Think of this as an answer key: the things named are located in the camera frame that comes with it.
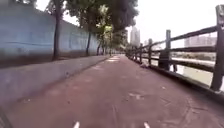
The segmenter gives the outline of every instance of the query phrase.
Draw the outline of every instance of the vegetation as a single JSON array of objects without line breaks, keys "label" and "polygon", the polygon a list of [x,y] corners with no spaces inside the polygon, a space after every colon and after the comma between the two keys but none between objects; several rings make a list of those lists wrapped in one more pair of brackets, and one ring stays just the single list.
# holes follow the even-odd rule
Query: vegetation
[{"label": "vegetation", "polygon": [[215,61],[215,53],[172,53],[173,57],[176,58],[187,58],[197,60],[209,60]]},{"label": "vegetation", "polygon": [[[15,0],[20,3],[35,5],[36,0]],[[86,46],[88,56],[92,35],[100,40],[97,48],[103,52],[108,48],[118,49],[125,46],[127,41],[126,27],[135,25],[134,17],[138,15],[136,10],[137,0],[50,0],[45,12],[55,16],[54,54],[53,60],[59,56],[60,21],[68,10],[70,16],[76,16],[79,27],[89,32]]]}]

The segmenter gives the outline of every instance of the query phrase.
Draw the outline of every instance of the fence post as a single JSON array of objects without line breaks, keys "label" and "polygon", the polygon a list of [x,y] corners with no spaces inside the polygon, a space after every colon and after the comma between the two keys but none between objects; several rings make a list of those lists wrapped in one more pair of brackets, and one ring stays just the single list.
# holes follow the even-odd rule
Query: fence post
[{"label": "fence post", "polygon": [[133,60],[135,60],[135,47],[132,46],[132,58]]},{"label": "fence post", "polygon": [[151,56],[152,56],[152,39],[149,39],[149,44],[148,44],[148,63],[149,63],[149,66],[152,64],[151,62]]},{"label": "fence post", "polygon": [[219,91],[222,86],[223,78],[223,65],[224,65],[224,30],[222,30],[222,24],[224,23],[224,5],[216,6],[217,15],[217,44],[216,44],[216,62],[215,70],[213,73],[211,89]]},{"label": "fence post", "polygon": [[132,60],[134,60],[134,57],[133,57],[134,56],[133,55],[134,53],[133,52],[134,52],[134,48],[133,48],[133,46],[131,46],[130,56],[131,56],[131,59]]},{"label": "fence post", "polygon": [[170,48],[171,48],[171,30],[166,30],[166,57],[164,58],[166,61],[166,70],[170,70],[170,64],[169,64],[169,59],[170,59]]},{"label": "fence post", "polygon": [[140,56],[139,56],[139,58],[140,58],[140,63],[142,64],[142,43],[140,44],[140,51],[139,51],[139,54],[140,54]]}]

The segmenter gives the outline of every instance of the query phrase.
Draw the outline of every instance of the handrail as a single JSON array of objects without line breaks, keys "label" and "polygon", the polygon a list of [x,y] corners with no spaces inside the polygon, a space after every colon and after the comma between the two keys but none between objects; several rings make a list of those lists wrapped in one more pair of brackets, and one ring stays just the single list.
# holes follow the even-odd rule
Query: handrail
[{"label": "handrail", "polygon": [[[169,70],[169,64],[175,64],[175,65],[183,65],[207,72],[213,73],[213,78],[212,78],[212,83],[211,83],[211,89],[213,91],[219,91],[220,87],[222,85],[222,78],[224,75],[224,17],[222,16],[222,12],[224,11],[224,5],[218,5],[216,7],[216,16],[217,16],[217,25],[216,26],[211,26],[207,28],[203,28],[197,31],[192,31],[189,33],[185,33],[176,37],[171,37],[171,31],[167,30],[166,31],[166,39],[164,41],[159,41],[152,43],[152,40],[149,40],[149,45],[146,45],[144,47],[140,48],[135,48],[133,52],[128,53],[127,55],[130,58],[135,58],[137,61],[137,56],[140,57],[140,63],[142,63],[142,58],[148,59],[149,66],[151,65],[151,60],[157,60],[160,61],[161,63],[164,63],[164,66],[159,65],[160,68],[166,68],[166,71]],[[171,48],[171,42],[176,41],[176,40],[181,40],[181,39],[186,39],[189,37],[194,37],[194,36],[199,36],[202,34],[208,34],[212,32],[217,32],[217,42],[215,46],[201,46],[201,47],[187,47],[187,48]],[[159,45],[165,43],[165,49],[163,50],[152,50],[152,47],[155,45]],[[160,57],[163,59],[159,58],[153,58],[152,53],[159,53]],[[180,60],[172,60],[170,57],[172,56],[171,52],[206,52],[206,53],[215,53],[216,54],[216,62],[215,66],[209,66],[209,65],[203,65],[200,63],[193,63],[193,62],[188,62],[188,61],[180,61]]]},{"label": "handrail", "polygon": [[203,65],[203,64],[199,64],[199,63],[193,63],[193,62],[187,62],[187,61],[179,61],[179,60],[166,60],[166,59],[159,59],[159,58],[151,58],[152,60],[164,60],[164,61],[168,61],[171,64],[177,64],[177,65],[182,65],[182,66],[187,66],[187,67],[191,67],[191,68],[195,68],[195,69],[199,69],[199,70],[204,70],[204,71],[208,71],[208,72],[214,72],[214,67],[212,66],[208,66],[208,65]]},{"label": "handrail", "polygon": [[185,38],[189,38],[189,37],[193,37],[193,36],[198,36],[198,35],[203,35],[203,34],[207,34],[207,33],[212,33],[212,32],[216,32],[217,31],[217,26],[212,26],[212,27],[208,27],[208,28],[204,28],[198,31],[193,31],[193,32],[189,32],[180,36],[176,36],[170,39],[170,41],[176,41],[176,40],[181,40],[181,39],[185,39]]}]

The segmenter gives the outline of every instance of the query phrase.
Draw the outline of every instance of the green foliage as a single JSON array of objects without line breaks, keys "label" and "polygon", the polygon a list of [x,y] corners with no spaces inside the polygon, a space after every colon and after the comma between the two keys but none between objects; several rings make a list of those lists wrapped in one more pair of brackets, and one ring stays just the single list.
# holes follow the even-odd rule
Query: green foliage
[{"label": "green foliage", "polygon": [[13,1],[17,3],[31,5],[31,6],[36,6],[36,2],[37,2],[37,0],[13,0]]},{"label": "green foliage", "polygon": [[214,53],[172,53],[172,57],[215,61]]},{"label": "green foliage", "polygon": [[[55,15],[56,0],[51,0],[46,12]],[[61,15],[65,10],[78,18],[80,28],[88,30],[101,40],[102,47],[119,47],[127,43],[126,27],[135,25],[138,0],[59,0]]]}]

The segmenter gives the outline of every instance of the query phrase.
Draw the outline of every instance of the red pavement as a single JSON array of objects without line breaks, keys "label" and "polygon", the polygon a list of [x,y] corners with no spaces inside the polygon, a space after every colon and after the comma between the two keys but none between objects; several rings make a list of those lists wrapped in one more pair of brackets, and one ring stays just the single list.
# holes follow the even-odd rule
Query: red pavement
[{"label": "red pavement", "polygon": [[10,107],[14,128],[224,128],[221,106],[113,57]]}]

